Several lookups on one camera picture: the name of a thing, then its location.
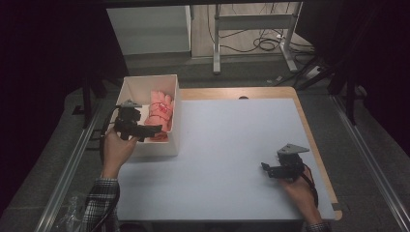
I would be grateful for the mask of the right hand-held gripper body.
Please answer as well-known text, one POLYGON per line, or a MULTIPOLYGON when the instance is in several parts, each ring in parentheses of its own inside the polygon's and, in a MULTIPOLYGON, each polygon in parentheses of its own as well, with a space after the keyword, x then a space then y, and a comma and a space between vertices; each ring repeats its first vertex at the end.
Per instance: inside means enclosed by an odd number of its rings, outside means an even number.
POLYGON ((273 171, 278 172, 278 178, 296 181, 305 170, 303 160, 299 156, 305 152, 308 152, 308 148, 294 144, 286 144, 277 150, 279 166, 275 166, 273 171))

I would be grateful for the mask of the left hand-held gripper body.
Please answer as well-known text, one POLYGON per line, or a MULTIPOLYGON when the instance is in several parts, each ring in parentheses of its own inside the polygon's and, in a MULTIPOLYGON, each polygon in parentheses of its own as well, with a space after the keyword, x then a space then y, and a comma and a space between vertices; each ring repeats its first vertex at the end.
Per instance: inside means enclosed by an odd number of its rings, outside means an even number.
POLYGON ((126 100, 117 106, 118 115, 114 122, 114 129, 120 133, 121 139, 128 140, 130 136, 136 136, 139 141, 143 140, 141 135, 136 134, 137 122, 141 118, 139 107, 139 104, 131 100, 126 100))

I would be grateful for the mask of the pink glove with red print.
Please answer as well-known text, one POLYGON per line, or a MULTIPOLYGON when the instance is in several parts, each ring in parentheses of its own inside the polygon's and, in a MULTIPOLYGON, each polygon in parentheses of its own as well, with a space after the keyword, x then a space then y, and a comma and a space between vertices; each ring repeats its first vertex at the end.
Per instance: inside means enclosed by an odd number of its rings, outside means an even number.
POLYGON ((144 121, 145 126, 161 126, 163 132, 171 131, 174 100, 161 91, 151 92, 149 115, 144 121))

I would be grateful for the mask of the white box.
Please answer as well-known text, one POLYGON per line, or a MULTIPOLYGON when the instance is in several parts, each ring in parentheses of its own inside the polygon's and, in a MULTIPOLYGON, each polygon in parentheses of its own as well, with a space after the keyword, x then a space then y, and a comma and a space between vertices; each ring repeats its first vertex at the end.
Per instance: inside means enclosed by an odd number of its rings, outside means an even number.
POLYGON ((151 116, 151 103, 156 92, 157 99, 165 100, 167 97, 173 102, 171 117, 166 128, 166 137, 155 140, 146 138, 139 142, 133 153, 133 157, 173 157, 177 156, 180 147, 180 124, 181 124, 181 98, 178 77, 176 74, 149 75, 149 76, 127 76, 124 78, 117 104, 132 101, 137 104, 136 109, 140 111, 141 118, 138 123, 144 125, 151 116))

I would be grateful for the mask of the person's right hand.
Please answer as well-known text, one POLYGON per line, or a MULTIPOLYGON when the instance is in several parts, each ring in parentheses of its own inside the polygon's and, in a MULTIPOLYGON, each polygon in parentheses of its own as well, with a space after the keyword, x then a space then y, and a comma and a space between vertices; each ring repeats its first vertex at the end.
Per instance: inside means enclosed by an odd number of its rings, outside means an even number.
POLYGON ((292 183, 284 179, 279 179, 278 182, 296 205, 307 225, 318 224, 323 221, 315 206, 313 193, 306 180, 300 177, 292 183))

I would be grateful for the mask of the person's left hand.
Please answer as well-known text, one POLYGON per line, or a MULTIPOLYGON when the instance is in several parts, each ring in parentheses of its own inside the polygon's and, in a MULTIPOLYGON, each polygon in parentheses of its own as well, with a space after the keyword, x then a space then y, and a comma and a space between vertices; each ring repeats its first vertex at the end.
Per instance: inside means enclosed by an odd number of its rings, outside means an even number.
POLYGON ((131 156, 138 137, 130 140, 123 140, 114 129, 111 129, 105 136, 103 144, 103 166, 102 178, 117 179, 122 165, 131 156))

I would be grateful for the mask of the pale blue table mat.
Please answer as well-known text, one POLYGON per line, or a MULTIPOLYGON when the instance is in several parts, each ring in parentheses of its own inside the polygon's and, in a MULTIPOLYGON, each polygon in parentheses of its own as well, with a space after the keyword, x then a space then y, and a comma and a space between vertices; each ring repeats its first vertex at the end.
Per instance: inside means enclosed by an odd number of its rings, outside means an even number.
POLYGON ((287 144, 304 148, 319 211, 334 209, 291 99, 182 101, 180 147, 144 142, 122 167, 122 221, 286 221, 300 214, 262 169, 287 144))

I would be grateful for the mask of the dark metal stand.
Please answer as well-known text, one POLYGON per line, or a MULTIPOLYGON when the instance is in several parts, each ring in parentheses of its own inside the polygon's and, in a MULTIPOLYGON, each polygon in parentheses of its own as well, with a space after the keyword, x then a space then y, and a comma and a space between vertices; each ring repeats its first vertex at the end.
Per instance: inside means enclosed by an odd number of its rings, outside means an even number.
POLYGON ((327 87, 331 95, 338 95, 342 89, 345 89, 345 115, 350 123, 355 126, 355 100, 356 86, 358 79, 358 64, 352 59, 344 59, 334 65, 335 75, 327 87))
POLYGON ((83 128, 86 129, 92 119, 92 96, 97 99, 105 98, 107 90, 103 85, 103 76, 96 74, 91 77, 84 77, 82 80, 82 105, 76 105, 73 110, 73 115, 83 115, 83 128))

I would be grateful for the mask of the white cabinet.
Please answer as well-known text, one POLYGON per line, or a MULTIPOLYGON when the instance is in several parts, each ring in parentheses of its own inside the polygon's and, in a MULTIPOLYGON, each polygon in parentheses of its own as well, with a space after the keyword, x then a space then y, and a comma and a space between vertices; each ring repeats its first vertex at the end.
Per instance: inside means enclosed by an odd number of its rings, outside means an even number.
POLYGON ((190 51, 190 6, 106 11, 124 55, 190 51))

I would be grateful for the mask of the white power strip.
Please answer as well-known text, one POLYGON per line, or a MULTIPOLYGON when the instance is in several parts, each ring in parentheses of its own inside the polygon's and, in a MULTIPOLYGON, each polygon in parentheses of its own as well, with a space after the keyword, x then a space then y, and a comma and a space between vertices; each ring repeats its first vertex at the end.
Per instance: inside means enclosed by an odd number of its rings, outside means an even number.
POLYGON ((312 68, 307 74, 306 74, 306 79, 312 79, 314 77, 316 77, 317 75, 319 75, 321 72, 323 71, 323 69, 319 66, 315 66, 314 68, 312 68))

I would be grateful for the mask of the dark curtain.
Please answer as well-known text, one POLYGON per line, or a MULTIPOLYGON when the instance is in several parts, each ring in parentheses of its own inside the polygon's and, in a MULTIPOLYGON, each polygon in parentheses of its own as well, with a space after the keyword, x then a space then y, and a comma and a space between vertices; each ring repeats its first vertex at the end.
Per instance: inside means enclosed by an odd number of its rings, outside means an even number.
POLYGON ((0 216, 43 151, 66 96, 127 75, 105 7, 0 0, 0 216))
POLYGON ((305 0, 296 33, 336 76, 366 91, 365 106, 410 156, 410 0, 305 0))

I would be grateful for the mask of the clear plastic bag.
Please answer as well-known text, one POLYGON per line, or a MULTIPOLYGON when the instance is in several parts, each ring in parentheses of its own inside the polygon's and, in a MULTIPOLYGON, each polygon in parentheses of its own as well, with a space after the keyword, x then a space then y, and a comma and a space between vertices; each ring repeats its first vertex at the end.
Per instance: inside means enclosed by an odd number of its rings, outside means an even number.
POLYGON ((80 232, 84 215, 85 193, 73 192, 69 195, 62 213, 54 222, 51 232, 80 232))

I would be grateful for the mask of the black floor bracket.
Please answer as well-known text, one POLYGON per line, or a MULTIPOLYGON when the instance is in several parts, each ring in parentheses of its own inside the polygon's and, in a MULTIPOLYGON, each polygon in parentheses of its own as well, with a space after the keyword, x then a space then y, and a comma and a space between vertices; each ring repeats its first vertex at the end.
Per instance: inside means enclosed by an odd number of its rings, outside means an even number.
POLYGON ((93 130, 86 144, 87 151, 100 151, 103 148, 105 130, 93 130))

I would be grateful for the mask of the aluminium rail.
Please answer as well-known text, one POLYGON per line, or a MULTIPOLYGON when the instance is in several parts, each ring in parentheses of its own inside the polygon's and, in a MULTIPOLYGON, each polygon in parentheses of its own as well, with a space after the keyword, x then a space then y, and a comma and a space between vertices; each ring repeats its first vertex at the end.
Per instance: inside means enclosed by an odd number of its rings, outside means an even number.
POLYGON ((392 185, 389 183, 380 165, 377 163, 373 153, 370 151, 358 127, 354 125, 347 117, 347 110, 343 105, 342 100, 335 96, 330 96, 330 99, 335 104, 341 121, 346 126, 347 131, 352 137, 352 140, 357 147, 361 157, 363 158, 372 179, 374 180, 380 193, 385 199, 387 206, 393 214, 393 217, 395 218, 400 231, 410 232, 410 214, 408 213, 396 191, 393 189, 392 185))
POLYGON ((50 232, 52 225, 59 213, 59 209, 63 204, 64 198, 73 180, 76 169, 82 159, 87 143, 92 135, 94 127, 100 118, 100 111, 103 106, 102 100, 97 100, 92 108, 92 117, 88 126, 82 130, 72 153, 69 156, 68 162, 65 165, 60 178, 51 193, 49 200, 44 208, 40 220, 34 232, 50 232))

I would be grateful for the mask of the grey metal desk frame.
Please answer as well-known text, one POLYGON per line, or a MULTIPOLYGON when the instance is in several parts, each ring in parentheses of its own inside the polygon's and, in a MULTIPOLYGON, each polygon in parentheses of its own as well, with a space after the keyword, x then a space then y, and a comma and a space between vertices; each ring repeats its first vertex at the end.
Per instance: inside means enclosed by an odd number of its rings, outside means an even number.
POLYGON ((214 52, 213 73, 220 73, 220 39, 219 31, 224 30, 257 30, 257 29, 284 29, 287 31, 285 40, 279 44, 280 51, 286 61, 288 69, 295 73, 298 69, 290 53, 291 39, 297 24, 302 7, 297 2, 291 14, 241 14, 221 15, 220 5, 215 6, 214 23, 214 52))

